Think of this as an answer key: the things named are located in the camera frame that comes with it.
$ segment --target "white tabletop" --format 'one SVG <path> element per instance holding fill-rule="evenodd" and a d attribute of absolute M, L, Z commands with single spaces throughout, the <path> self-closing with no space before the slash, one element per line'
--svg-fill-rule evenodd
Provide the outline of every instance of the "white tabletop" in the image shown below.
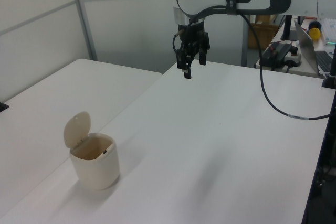
<path fill-rule="evenodd" d="M 302 27 L 305 28 L 305 29 L 307 29 L 310 22 L 312 22 L 312 20 L 305 19 L 303 21 L 303 23 L 302 23 Z M 281 36 L 282 36 L 282 33 L 284 32 L 283 28 L 284 28 L 284 26 L 282 26 L 279 29 L 279 31 L 277 32 L 277 34 L 273 38 L 272 42 L 281 41 Z M 294 19 L 292 19 L 291 30 L 295 30 Z M 282 41 L 281 43 L 292 43 L 293 46 L 298 47 L 298 53 L 301 53 L 300 45 L 299 45 L 298 41 L 293 41 L 292 42 L 292 41 L 285 40 L 285 41 Z M 315 51 L 325 50 L 326 52 L 328 52 L 331 55 L 331 57 L 333 55 L 334 48 L 335 48 L 335 46 L 325 45 L 323 43 L 322 39 L 319 39 L 318 41 L 314 41 L 314 49 L 315 49 Z M 287 67 L 288 66 L 283 66 L 282 68 L 277 68 L 276 71 L 285 73 L 286 70 L 287 70 Z M 258 68 L 258 69 L 260 68 L 259 60 L 256 63 L 256 68 Z M 271 68 L 269 68 L 269 67 L 263 67 L 263 69 L 265 69 L 265 70 L 271 70 Z M 301 76 L 310 76 L 310 77 L 315 77 L 315 78 L 323 78 L 323 76 L 318 76 L 316 74 L 316 72 L 314 71 L 314 69 L 307 62 L 307 60 L 304 57 L 304 55 L 301 56 L 301 64 L 300 64 L 300 66 L 290 68 L 289 69 L 289 73 L 298 74 L 298 75 L 301 75 Z"/>
<path fill-rule="evenodd" d="M 0 217 L 69 157 L 63 129 L 81 111 L 97 132 L 160 73 L 80 59 L 6 102 L 0 113 Z"/>
<path fill-rule="evenodd" d="M 321 79 L 265 71 L 280 109 L 329 113 Z M 173 66 L 102 129 L 121 177 L 82 187 L 68 159 L 2 223 L 301 223 L 327 119 L 299 121 L 266 102 L 259 70 L 208 62 L 192 79 Z"/>

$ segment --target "black cable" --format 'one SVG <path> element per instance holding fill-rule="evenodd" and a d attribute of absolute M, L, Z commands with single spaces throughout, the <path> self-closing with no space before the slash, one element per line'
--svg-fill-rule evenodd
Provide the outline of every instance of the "black cable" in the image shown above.
<path fill-rule="evenodd" d="M 175 48 L 175 39 L 176 39 L 176 35 L 174 35 L 174 38 L 173 38 L 173 49 L 174 49 L 174 52 L 175 52 L 175 54 L 177 54 L 177 52 L 176 52 L 176 48 Z"/>
<path fill-rule="evenodd" d="M 288 73 L 289 72 L 289 69 L 292 67 L 292 64 L 291 63 L 288 63 L 288 68 L 287 68 L 287 70 L 286 70 L 286 73 Z"/>
<path fill-rule="evenodd" d="M 258 36 L 257 36 L 257 33 L 256 31 L 254 30 L 252 24 L 250 23 L 250 21 L 246 18 L 246 16 L 242 13 L 240 13 L 238 11 L 238 14 L 246 21 L 247 25 L 250 27 L 255 39 L 256 39 L 256 42 L 257 42 L 257 46 L 258 46 L 258 50 L 259 50 L 259 64 L 260 64 L 260 83 L 261 83 L 261 89 L 263 90 L 263 94 L 264 94 L 264 97 L 266 98 L 267 102 L 269 103 L 269 105 L 271 105 L 271 107 L 273 109 L 275 109 L 276 111 L 278 111 L 279 113 L 285 115 L 285 116 L 288 116 L 290 118 L 294 118 L 294 119 L 301 119 L 301 120 L 319 120 L 319 119 L 324 119 L 324 118 L 329 118 L 331 116 L 336 116 L 336 112 L 334 113 L 330 113 L 328 115 L 323 115 L 323 116 L 316 116 L 316 117 L 313 117 L 313 118 L 306 118 L 306 117 L 303 117 L 303 116 L 296 116 L 296 115 L 291 115 L 291 114 L 288 114 L 288 113 L 285 113 L 284 111 L 281 111 L 280 109 L 278 109 L 277 107 L 275 107 L 273 105 L 273 103 L 269 100 L 267 94 L 266 94 L 266 91 L 265 91 L 265 87 L 264 87 L 264 78 L 263 78 L 263 63 L 262 63 L 262 51 L 261 51 L 261 46 L 260 46 L 260 42 L 259 42 L 259 39 L 258 39 Z"/>
<path fill-rule="evenodd" d="M 188 26 L 186 28 L 186 31 L 185 31 L 186 34 L 184 36 L 184 40 L 181 42 L 180 51 L 182 51 L 182 49 L 184 47 L 184 44 L 186 42 L 186 38 L 188 36 L 188 33 L 189 33 L 189 30 L 190 30 L 190 27 L 191 27 L 192 23 L 195 23 L 200 18 L 205 18 L 205 17 L 210 16 L 212 14 L 226 14 L 226 6 L 225 5 L 211 6 L 211 7 L 208 7 L 206 9 L 200 11 L 198 14 L 196 14 L 195 16 L 193 16 L 190 19 L 189 24 L 188 24 Z M 312 120 L 319 120 L 319 119 L 324 119 L 324 118 L 329 118 L 329 117 L 332 117 L 332 116 L 336 116 L 336 112 L 334 112 L 334 113 L 330 113 L 330 114 L 323 115 L 323 116 L 316 116 L 316 117 L 312 117 L 312 118 L 307 118 L 307 117 L 303 117 L 303 116 L 296 116 L 296 115 L 291 115 L 291 114 L 285 113 L 285 112 L 283 112 L 282 110 L 278 109 L 277 107 L 275 107 L 273 105 L 273 103 L 269 100 L 269 98 L 268 98 L 268 96 L 266 94 L 266 91 L 265 91 L 265 87 L 264 87 L 263 63 L 262 63 L 262 60 L 261 60 L 263 53 L 262 53 L 262 50 L 261 50 L 261 46 L 260 46 L 260 41 L 258 39 L 258 35 L 257 35 L 256 31 L 254 30 L 254 28 L 253 28 L 252 24 L 250 23 L 250 21 L 246 18 L 246 16 L 244 14 L 240 13 L 240 11 L 237 11 L 237 14 L 239 14 L 246 21 L 247 25 L 250 27 L 250 29 L 251 29 L 251 31 L 253 33 L 254 38 L 256 39 L 258 50 L 259 50 L 261 89 L 262 89 L 264 97 L 266 98 L 266 100 L 269 103 L 269 105 L 273 109 L 275 109 L 276 111 L 278 111 L 280 114 L 283 114 L 283 115 L 288 116 L 290 118 L 300 119 L 300 120 L 309 120 L 309 121 L 312 121 Z"/>

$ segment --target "cardboard box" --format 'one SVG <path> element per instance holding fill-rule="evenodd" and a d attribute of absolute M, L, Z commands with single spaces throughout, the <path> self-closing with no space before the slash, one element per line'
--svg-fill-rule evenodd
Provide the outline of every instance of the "cardboard box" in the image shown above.
<path fill-rule="evenodd" d="M 271 43 L 279 27 L 268 24 L 252 24 L 257 33 L 262 50 L 265 50 Z M 251 29 L 248 30 L 248 48 L 258 49 L 257 42 L 253 36 Z"/>

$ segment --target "laptop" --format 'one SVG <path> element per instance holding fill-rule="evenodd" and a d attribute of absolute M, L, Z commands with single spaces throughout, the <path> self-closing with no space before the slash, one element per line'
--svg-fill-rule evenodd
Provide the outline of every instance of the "laptop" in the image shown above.
<path fill-rule="evenodd" d="M 313 40 L 296 21 L 294 21 L 294 23 L 302 55 L 317 75 L 328 74 L 330 71 L 332 56 L 326 51 L 315 51 Z"/>

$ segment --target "floor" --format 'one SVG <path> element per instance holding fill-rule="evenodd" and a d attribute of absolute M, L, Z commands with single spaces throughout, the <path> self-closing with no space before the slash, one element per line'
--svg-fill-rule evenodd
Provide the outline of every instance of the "floor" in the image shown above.
<path fill-rule="evenodd" d="M 308 201 L 308 224 L 335 224 L 336 223 L 336 179 L 325 182 L 322 194 Z"/>

